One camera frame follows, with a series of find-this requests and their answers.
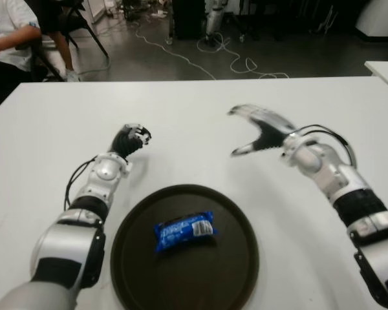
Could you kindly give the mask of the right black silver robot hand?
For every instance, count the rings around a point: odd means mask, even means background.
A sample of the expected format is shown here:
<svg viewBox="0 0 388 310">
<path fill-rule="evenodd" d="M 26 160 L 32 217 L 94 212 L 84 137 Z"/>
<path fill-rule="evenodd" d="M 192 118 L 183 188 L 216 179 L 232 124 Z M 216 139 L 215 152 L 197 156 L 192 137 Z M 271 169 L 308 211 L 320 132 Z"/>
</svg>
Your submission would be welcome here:
<svg viewBox="0 0 388 310">
<path fill-rule="evenodd" d="M 260 135 L 256 140 L 236 148 L 232 151 L 232 156 L 243 156 L 260 150 L 280 148 L 283 141 L 297 130 L 280 114 L 253 104 L 236 105 L 229 110 L 228 115 L 243 117 L 260 130 Z"/>
</svg>

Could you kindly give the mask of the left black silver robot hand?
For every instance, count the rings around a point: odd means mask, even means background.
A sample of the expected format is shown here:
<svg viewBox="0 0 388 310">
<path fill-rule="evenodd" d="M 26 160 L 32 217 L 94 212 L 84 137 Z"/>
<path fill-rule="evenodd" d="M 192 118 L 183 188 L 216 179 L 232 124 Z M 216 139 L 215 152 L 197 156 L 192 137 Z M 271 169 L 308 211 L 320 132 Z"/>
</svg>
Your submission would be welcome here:
<svg viewBox="0 0 388 310">
<path fill-rule="evenodd" d="M 126 160 L 147 145 L 151 138 L 151 133 L 141 124 L 125 124 L 114 137 L 109 151 Z"/>
</svg>

